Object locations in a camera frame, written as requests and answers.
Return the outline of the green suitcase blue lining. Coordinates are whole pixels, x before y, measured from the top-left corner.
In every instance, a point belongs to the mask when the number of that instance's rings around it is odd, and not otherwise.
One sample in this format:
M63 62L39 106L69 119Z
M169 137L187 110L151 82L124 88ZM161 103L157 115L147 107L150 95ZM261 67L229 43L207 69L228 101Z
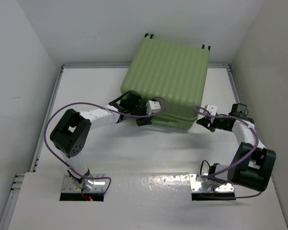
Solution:
M145 34L120 87L150 100L166 100L163 112L153 116L157 126L188 130L198 118L210 60L210 46L188 46L157 40Z

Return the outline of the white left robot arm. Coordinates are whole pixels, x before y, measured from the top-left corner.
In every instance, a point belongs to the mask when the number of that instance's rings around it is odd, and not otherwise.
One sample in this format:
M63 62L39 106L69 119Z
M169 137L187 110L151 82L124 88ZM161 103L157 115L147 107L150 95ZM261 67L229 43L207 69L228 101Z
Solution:
M160 103L156 100L145 101L135 91L128 91L117 99L109 102L105 109L78 112L68 109L61 117L50 134L50 140L60 150L64 160L78 173L68 170L69 176L78 186L86 184L83 176L90 176L81 151L84 148L89 132L95 128L123 121L126 116L121 115L151 115L160 109Z

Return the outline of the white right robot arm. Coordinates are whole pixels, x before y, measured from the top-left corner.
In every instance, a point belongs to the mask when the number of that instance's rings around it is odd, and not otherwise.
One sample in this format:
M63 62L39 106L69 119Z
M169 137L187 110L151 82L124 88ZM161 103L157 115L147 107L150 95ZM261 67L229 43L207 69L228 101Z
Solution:
M215 105L195 106L194 111L202 115L196 123L211 132L222 130L233 133L238 149L230 165L215 163L201 178L217 185L230 183L257 192L265 191L276 161L275 151L260 141L255 122L248 117L247 105L235 103L227 115L219 114L217 110Z

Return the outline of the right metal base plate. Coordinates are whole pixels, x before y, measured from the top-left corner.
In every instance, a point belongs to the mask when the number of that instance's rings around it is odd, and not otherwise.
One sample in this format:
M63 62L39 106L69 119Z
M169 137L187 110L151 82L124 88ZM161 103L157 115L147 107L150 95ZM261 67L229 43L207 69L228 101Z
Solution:
M234 187L230 183L216 182L203 178L198 173L190 173L190 187L193 194L225 194L234 193Z

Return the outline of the metal base plate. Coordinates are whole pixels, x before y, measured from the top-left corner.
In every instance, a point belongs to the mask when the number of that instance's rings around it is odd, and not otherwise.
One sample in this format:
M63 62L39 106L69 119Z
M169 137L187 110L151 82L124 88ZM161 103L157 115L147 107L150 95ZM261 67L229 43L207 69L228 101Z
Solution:
M84 179L84 182L78 184L75 180L69 176L68 173L64 174L61 192L62 193L104 193L106 190L106 180L102 174L92 174L96 178L102 178L101 180L88 180Z
M234 187L230 183L216 182L203 178L198 173L190 173L190 187L193 194L225 194L234 193Z

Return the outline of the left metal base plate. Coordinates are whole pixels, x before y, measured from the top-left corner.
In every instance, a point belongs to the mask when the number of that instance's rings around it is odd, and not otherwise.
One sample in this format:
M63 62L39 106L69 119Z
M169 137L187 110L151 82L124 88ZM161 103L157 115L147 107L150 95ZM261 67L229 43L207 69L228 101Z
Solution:
M104 193L106 190L106 180L102 174L92 174L96 178L102 178L101 180L88 180L84 179L84 182L78 184L75 180L69 176L68 173L64 174L61 192L62 193Z

